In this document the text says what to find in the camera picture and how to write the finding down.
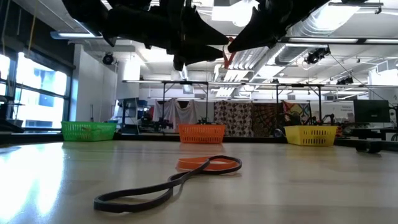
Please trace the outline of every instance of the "cable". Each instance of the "cable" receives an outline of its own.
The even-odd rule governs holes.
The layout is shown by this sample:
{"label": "cable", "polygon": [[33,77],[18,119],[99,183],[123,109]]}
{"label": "cable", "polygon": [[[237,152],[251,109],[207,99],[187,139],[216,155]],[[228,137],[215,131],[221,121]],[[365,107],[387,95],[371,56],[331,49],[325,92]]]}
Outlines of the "cable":
{"label": "cable", "polygon": [[372,89],[370,89],[367,85],[365,85],[363,82],[361,82],[360,80],[358,80],[352,73],[350,73],[332,54],[330,54],[330,56],[333,58],[333,59],[335,59],[335,61],[344,69],[344,70],[346,70],[346,72],[348,72],[349,74],[351,74],[351,76],[356,80],[356,81],[358,81],[361,85],[363,85],[365,88],[367,88],[369,91],[371,91],[372,93],[374,93],[376,96],[378,96],[378,97],[380,97],[380,99],[382,99],[382,100],[386,100],[386,99],[384,99],[383,97],[381,97],[380,95],[378,95],[375,91],[373,91]]}
{"label": "cable", "polygon": [[[223,170],[205,170],[208,166],[211,166],[211,161],[215,162],[234,162],[236,164],[235,167]],[[141,187],[137,189],[127,189],[127,190],[119,190],[116,192],[110,192],[107,194],[100,195],[94,199],[94,209],[103,211],[103,212],[112,212],[112,213],[122,213],[122,212],[142,212],[145,210],[149,210],[159,205],[162,205],[170,198],[173,197],[173,188],[181,185],[180,190],[188,179],[198,174],[207,174],[207,175],[221,175],[221,174],[229,174],[236,172],[242,168],[242,161],[237,158],[229,157],[229,156],[213,156],[209,157],[204,161],[204,163],[188,172],[182,172],[179,174],[174,174],[169,177],[166,183],[157,184],[150,187]],[[125,203],[117,203],[117,202],[109,202],[110,200],[114,200],[122,197],[136,196],[136,195],[144,195],[151,194],[154,192],[160,192],[163,190],[167,190],[166,193],[163,193],[161,196],[143,203],[138,204],[125,204]]]}
{"label": "cable", "polygon": [[[32,27],[30,28],[30,37],[29,37],[29,45],[27,46],[27,58],[29,58],[30,55],[30,48],[32,47],[32,41],[33,41],[33,33],[34,33],[34,29],[35,29],[35,24],[36,24],[36,15],[37,15],[37,5],[38,5],[39,0],[36,0],[35,3],[35,10],[33,13],[33,22],[32,22]],[[21,98],[22,98],[22,87],[21,87],[21,93],[19,95],[19,103],[21,103]],[[19,112],[19,106],[17,107],[17,113],[15,116],[15,121],[14,121],[14,125],[17,123],[17,119],[18,119],[18,112]]]}
{"label": "cable", "polygon": [[391,137],[391,141],[398,141],[398,133]]}
{"label": "cable", "polygon": [[10,3],[11,3],[11,0],[8,0],[7,8],[6,8],[6,15],[4,17],[4,25],[2,27],[2,32],[1,32],[2,54],[4,56],[6,56],[6,44],[5,44],[5,41],[4,41],[4,37],[6,35],[6,26],[7,26],[7,21],[8,21],[8,12],[10,10]]}
{"label": "cable", "polygon": [[[1,32],[2,54],[4,56],[6,56],[6,41],[5,41],[4,37],[6,36],[6,26],[7,26],[7,21],[8,21],[8,12],[10,10],[10,3],[11,3],[11,0],[8,0],[7,8],[6,8],[6,15],[5,15],[5,18],[4,18],[4,25],[2,27],[2,32]],[[9,87],[9,93],[10,93],[9,95],[12,96],[13,95],[13,92],[12,92],[13,87],[11,86],[11,82],[10,82],[9,76],[7,76],[7,85]]]}
{"label": "cable", "polygon": [[30,48],[32,47],[32,41],[33,41],[33,33],[35,30],[35,25],[36,25],[36,15],[37,15],[37,5],[39,3],[39,0],[36,0],[35,3],[35,11],[33,13],[33,22],[32,22],[32,28],[30,28],[30,38],[29,38],[29,45],[27,46],[27,57],[29,58],[30,56]]}

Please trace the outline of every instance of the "white fabric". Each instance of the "white fabric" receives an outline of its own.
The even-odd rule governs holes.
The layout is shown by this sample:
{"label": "white fabric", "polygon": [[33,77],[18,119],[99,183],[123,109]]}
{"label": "white fabric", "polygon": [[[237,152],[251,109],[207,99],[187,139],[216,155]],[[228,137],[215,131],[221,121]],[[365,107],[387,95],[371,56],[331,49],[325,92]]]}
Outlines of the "white fabric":
{"label": "white fabric", "polygon": [[[209,120],[214,120],[214,103],[208,105]],[[162,117],[163,105],[155,102],[154,108],[154,121],[158,121]],[[186,108],[181,108],[180,104],[176,99],[171,99],[164,105],[164,119],[169,120],[174,127],[175,131],[178,131],[179,124],[196,124],[198,120],[206,116],[206,103],[189,101]]]}

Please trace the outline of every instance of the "hanging fabric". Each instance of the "hanging fabric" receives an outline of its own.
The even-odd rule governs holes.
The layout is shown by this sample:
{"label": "hanging fabric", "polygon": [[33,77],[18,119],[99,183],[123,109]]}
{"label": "hanging fabric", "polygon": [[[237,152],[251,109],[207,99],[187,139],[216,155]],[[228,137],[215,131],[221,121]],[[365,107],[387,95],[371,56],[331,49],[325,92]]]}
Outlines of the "hanging fabric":
{"label": "hanging fabric", "polygon": [[273,135],[276,128],[276,106],[276,103],[253,104],[252,123],[254,137],[269,137]]}
{"label": "hanging fabric", "polygon": [[[196,124],[201,117],[206,116],[206,112],[203,114],[203,110],[206,110],[206,103],[202,104],[197,101],[188,101],[187,104],[183,103],[181,107],[180,103],[176,99],[166,101],[164,104],[164,119],[169,120],[173,124],[174,131],[178,132],[179,124]],[[158,101],[155,102],[154,109],[154,121],[158,121],[162,117],[163,105]]]}
{"label": "hanging fabric", "polygon": [[226,125],[225,136],[252,136],[252,103],[219,101],[215,103],[214,110],[214,121]]}
{"label": "hanging fabric", "polygon": [[284,106],[284,113],[291,114],[299,117],[301,123],[305,123],[310,117],[310,104],[309,103],[288,103],[282,102]]}

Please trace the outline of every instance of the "table surface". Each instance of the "table surface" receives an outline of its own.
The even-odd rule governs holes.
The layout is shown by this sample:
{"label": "table surface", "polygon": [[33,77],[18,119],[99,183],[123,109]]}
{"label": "table surface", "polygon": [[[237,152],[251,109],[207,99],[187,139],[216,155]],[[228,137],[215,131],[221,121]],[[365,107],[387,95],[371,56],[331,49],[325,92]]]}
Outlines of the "table surface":
{"label": "table surface", "polygon": [[[397,223],[398,154],[288,144],[60,142],[0,148],[0,223]],[[141,213],[93,210],[105,192],[158,184],[178,158],[225,154],[235,176],[190,179]],[[159,194],[139,197],[154,198]]]}

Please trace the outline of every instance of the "orange ring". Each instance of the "orange ring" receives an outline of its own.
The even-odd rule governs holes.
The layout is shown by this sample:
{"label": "orange ring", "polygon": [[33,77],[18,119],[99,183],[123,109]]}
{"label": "orange ring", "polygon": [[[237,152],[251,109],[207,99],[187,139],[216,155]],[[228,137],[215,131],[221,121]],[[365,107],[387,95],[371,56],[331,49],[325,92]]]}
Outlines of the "orange ring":
{"label": "orange ring", "polygon": [[[177,163],[177,169],[181,170],[197,169],[209,158],[210,156],[179,159]],[[227,159],[215,159],[212,162],[216,163],[210,163],[210,165],[207,166],[205,170],[226,170],[237,167],[239,165],[237,162],[230,161]]]}

